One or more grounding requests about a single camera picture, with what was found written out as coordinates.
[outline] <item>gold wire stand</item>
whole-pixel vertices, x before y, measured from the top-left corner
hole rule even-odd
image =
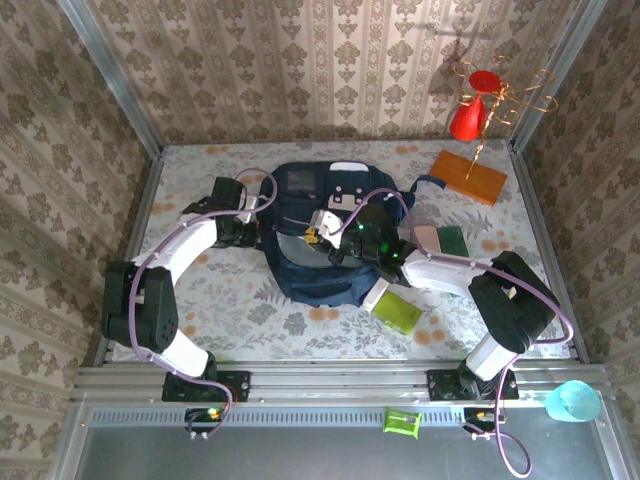
[[[509,62],[511,60],[512,60],[511,57],[507,57],[505,55],[497,55],[494,57],[493,63],[495,65],[501,66],[505,62]],[[471,62],[459,62],[453,67],[453,71],[458,76],[465,79],[477,70],[478,70],[478,67]],[[478,161],[480,152],[482,152],[482,150],[484,149],[484,145],[487,140],[487,131],[489,130],[489,126],[491,125],[491,122],[495,119],[495,120],[498,120],[500,123],[503,123],[504,125],[513,125],[520,118],[520,112],[513,108],[510,108],[506,112],[501,112],[500,115],[496,115],[498,106],[502,102],[505,102],[505,103],[510,102],[511,104],[515,104],[523,109],[531,108],[543,113],[554,112],[558,109],[559,107],[558,101],[550,95],[544,95],[538,98],[535,104],[529,103],[526,100],[519,100],[515,97],[517,94],[525,94],[525,95],[531,94],[535,90],[538,90],[539,88],[542,88],[543,86],[553,82],[553,80],[555,79],[555,75],[553,74],[553,72],[547,70],[546,68],[541,68],[539,70],[536,70],[533,72],[532,75],[535,78],[537,78],[540,81],[540,83],[536,85],[532,85],[530,87],[520,89],[520,90],[515,90],[509,85],[508,82],[501,81],[502,86],[499,92],[484,94],[484,95],[493,97],[495,101],[493,103],[493,106],[491,107],[491,110],[489,111],[489,115],[487,115],[487,119],[484,122],[484,126],[482,127],[482,133],[480,134],[480,143],[476,147],[476,153],[473,155],[473,159],[471,160],[471,165],[469,166],[469,169],[465,175],[465,180],[469,179],[469,175],[471,175],[471,171],[473,170],[473,167]],[[475,95],[465,94],[464,92],[462,92],[458,95],[457,101],[461,105],[469,106],[470,105],[469,100],[473,98],[475,98]]]

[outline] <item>orange wooden block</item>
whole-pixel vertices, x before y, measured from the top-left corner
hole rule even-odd
[[[464,178],[471,166],[471,160],[443,150],[436,163],[431,167],[429,175],[447,182],[447,187],[463,195],[467,195],[487,205],[494,206],[507,181],[507,176],[476,163],[469,178]]]

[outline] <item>metal frame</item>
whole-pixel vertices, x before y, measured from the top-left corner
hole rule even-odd
[[[551,97],[556,95],[558,88],[567,76],[569,69],[606,4],[607,0],[580,0],[575,13],[569,21],[569,25],[567,25],[560,42],[558,42],[558,46],[546,66],[547,70],[555,74],[555,78],[553,82],[535,91],[531,96],[531,103],[537,103],[540,98],[544,98],[546,95]],[[511,134],[511,142],[514,144],[516,151],[524,151],[527,142],[540,123],[542,115],[542,112],[533,108],[526,110],[522,114]]]
[[[138,212],[136,213],[136,219],[131,229],[131,237],[129,244],[127,245],[127,251],[125,252],[125,260],[131,260],[135,257],[142,248],[142,240],[144,239],[144,232],[147,229],[147,223],[149,223],[149,216],[151,215],[151,207],[156,196],[156,190],[160,184],[162,178],[162,168],[164,162],[162,157],[159,157],[156,161],[151,163],[149,169],[149,175],[147,176],[147,183],[144,186],[142,192],[142,198],[138,205]],[[100,337],[100,342],[96,348],[93,356],[92,366],[100,367],[107,356],[109,351],[110,341],[105,337]]]
[[[529,215],[529,221],[531,223],[531,228],[533,229],[533,235],[535,236],[536,243],[538,244],[540,258],[542,259],[544,270],[547,274],[547,278],[549,279],[549,286],[553,294],[560,302],[560,307],[567,314],[569,320],[571,321],[571,324],[573,325],[574,335],[572,342],[578,355],[578,359],[582,363],[589,363],[589,353],[587,352],[584,338],[582,337],[582,333],[580,332],[580,327],[573,311],[573,305],[571,304],[571,299],[569,298],[569,292],[567,291],[567,286],[565,285],[564,279],[562,278],[560,265],[558,264],[558,259],[556,258],[553,244],[551,243],[551,237],[549,236],[549,231],[547,230],[547,226],[544,222],[544,216],[542,215],[542,210],[540,209],[540,203],[538,202],[538,198],[536,197],[533,182],[531,181],[531,177],[529,176],[524,158],[522,156],[522,153],[516,151],[509,143],[507,143],[507,146],[509,148],[511,163],[516,173],[516,179],[518,180],[518,185],[520,186],[520,192],[522,193],[524,205],[527,209],[527,214]]]
[[[458,362],[427,361],[316,361],[316,362],[230,362],[220,370],[243,369],[252,372],[249,402],[238,404],[235,412],[276,412],[291,416],[297,412],[336,411],[378,412],[392,406],[423,412],[443,412],[453,407],[488,406],[489,402],[430,402],[426,372],[430,369],[455,368]],[[508,408],[540,408],[546,396],[568,380],[583,380],[599,391],[604,408],[596,420],[596,431],[603,446],[605,460],[616,479],[636,479],[638,469],[633,450],[625,435],[620,412],[613,398],[605,367],[580,364],[572,360],[522,360],[514,366],[520,400],[506,402]],[[102,368],[81,368],[71,398],[71,408],[63,425],[60,443],[50,478],[73,479],[80,465],[82,449],[90,428],[111,426],[109,418],[96,413],[115,412],[135,416],[127,426],[166,426],[159,416],[199,406],[197,403],[161,401],[164,373],[153,365],[140,363],[108,364]],[[282,426],[287,422],[275,423]],[[380,415],[363,426],[378,426]],[[121,424],[114,420],[112,426]]]
[[[59,0],[58,3],[87,47],[94,63],[113,92],[120,108],[131,122],[131,126],[149,156],[154,160],[159,158],[162,150],[160,137],[138,96],[131,88],[120,62],[109,48],[109,43],[87,2],[85,0]]]

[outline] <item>backpack strap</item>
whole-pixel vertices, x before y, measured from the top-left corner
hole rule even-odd
[[[430,182],[442,189],[444,189],[447,185],[444,180],[441,180],[437,177],[431,175],[420,175],[416,179],[416,181],[413,182],[413,185],[411,185],[411,188],[408,192],[399,192],[402,195],[402,199],[404,200],[404,203],[407,205],[407,208],[409,210],[411,210],[416,203],[415,192],[418,189],[419,182]],[[387,208],[386,206],[385,208],[387,209],[387,213],[392,215],[392,217],[394,218],[395,225],[398,226],[400,221],[404,218],[404,210],[402,209],[400,202],[398,202],[396,198],[390,198],[387,203],[389,203],[390,206],[393,205],[392,208]]]

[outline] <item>navy backpack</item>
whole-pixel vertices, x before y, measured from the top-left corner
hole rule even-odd
[[[376,167],[360,162],[292,162],[273,172],[278,194],[269,208],[257,214],[261,244],[271,272],[282,293],[296,302],[319,307],[342,304],[360,306],[380,275],[373,265],[354,259],[332,265],[326,254],[313,250],[302,238],[316,210],[329,210],[346,218],[371,191],[399,191],[393,179]],[[409,192],[401,193],[409,208],[421,180],[444,188],[441,180],[421,176]],[[272,193],[269,179],[262,182],[260,196]],[[397,228],[404,217],[394,196],[376,195],[369,203],[382,205]]]

